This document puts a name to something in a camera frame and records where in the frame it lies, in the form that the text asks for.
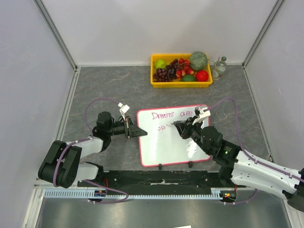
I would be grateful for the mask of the pink framed whiteboard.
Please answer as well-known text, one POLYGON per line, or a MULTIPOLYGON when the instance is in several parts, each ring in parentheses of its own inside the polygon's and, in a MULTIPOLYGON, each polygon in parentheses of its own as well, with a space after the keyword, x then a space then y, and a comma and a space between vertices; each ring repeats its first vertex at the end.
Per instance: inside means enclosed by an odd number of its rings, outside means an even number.
POLYGON ((182 139, 174 121, 195 116, 198 105, 142 109, 137 112, 137 125, 148 135, 139 137, 141 164, 144 167, 172 165, 188 162, 202 162, 210 159, 191 139, 182 139))

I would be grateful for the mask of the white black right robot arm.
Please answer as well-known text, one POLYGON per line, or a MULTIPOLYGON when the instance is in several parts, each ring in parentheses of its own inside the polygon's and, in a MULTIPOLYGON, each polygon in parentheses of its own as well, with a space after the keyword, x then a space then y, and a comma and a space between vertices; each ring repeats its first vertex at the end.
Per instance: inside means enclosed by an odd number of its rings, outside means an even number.
POLYGON ((259 158, 223 139, 214 126, 202 127, 194 118, 175 121, 182 139, 192 139, 216 164, 218 183, 223 187, 247 186, 276 195, 296 210, 304 210, 304 171, 259 158))

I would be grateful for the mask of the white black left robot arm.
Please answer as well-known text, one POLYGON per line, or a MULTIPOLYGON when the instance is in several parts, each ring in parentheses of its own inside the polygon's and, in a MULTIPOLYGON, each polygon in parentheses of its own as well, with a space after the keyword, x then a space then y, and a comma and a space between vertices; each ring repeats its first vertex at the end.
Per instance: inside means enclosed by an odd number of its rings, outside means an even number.
POLYGON ((105 151, 111 143, 111 137, 125 135, 127 139, 147 136, 148 133, 136 126, 130 117, 120 117, 115 121, 110 112, 98 115, 93 135, 74 142, 54 141, 39 170, 38 178, 55 187, 69 188, 74 181, 88 180, 94 187, 104 182, 99 165, 88 163, 80 165, 80 160, 90 154, 105 151))

